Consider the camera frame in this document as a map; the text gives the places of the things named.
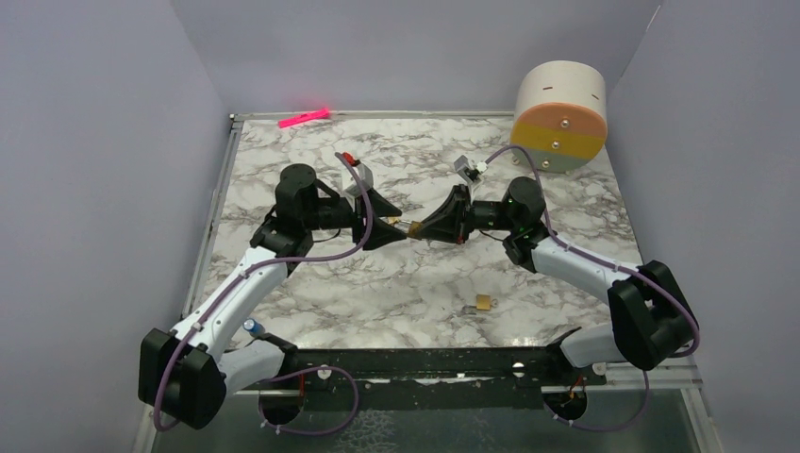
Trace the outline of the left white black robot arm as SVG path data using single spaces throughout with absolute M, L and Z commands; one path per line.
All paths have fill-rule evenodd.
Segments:
M 348 154 L 342 190 L 320 180 L 306 164 L 285 167 L 275 188 L 275 205 L 265 216 L 231 274 L 190 315 L 168 331 L 154 328 L 142 339 L 138 398 L 153 407 L 157 429 L 163 414 L 175 423 L 204 428 L 225 400 L 267 380 L 274 387 L 295 379 L 292 344 L 258 327 L 252 343 L 228 350 L 237 330 L 255 307 L 303 262 L 317 230 L 350 230 L 354 246 L 322 262 L 341 260 L 359 250 L 375 250 L 402 241 L 403 231 L 386 223 L 401 210 L 374 188 L 371 169 Z

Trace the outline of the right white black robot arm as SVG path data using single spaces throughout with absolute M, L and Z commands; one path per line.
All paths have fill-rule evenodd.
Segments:
M 561 239 L 548 229 L 538 181 L 514 178 L 499 201 L 474 201 L 456 185 L 443 204 L 412 225 L 413 239 L 463 244 L 478 230 L 507 232 L 509 260 L 533 274 L 562 280 L 609 308 L 609 323 L 583 328 L 554 341 L 545 374 L 558 384 L 599 362 L 628 362 L 649 371 L 692 344 L 699 326 L 674 275 L 664 263 L 618 263 Z

